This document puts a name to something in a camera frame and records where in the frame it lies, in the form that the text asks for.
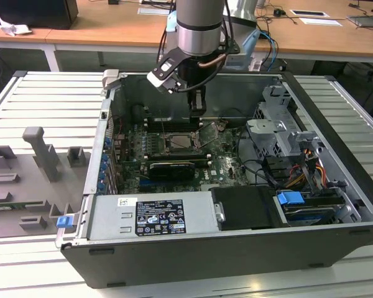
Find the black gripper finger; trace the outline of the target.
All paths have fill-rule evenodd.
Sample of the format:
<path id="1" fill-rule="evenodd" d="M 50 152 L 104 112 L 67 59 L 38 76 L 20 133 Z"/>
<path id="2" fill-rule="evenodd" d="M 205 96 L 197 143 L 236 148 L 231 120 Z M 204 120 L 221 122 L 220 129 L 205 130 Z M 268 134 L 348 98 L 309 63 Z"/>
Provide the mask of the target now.
<path id="1" fill-rule="evenodd" d="M 199 118 L 206 112 L 206 87 L 202 86 L 187 92 L 190 118 Z"/>

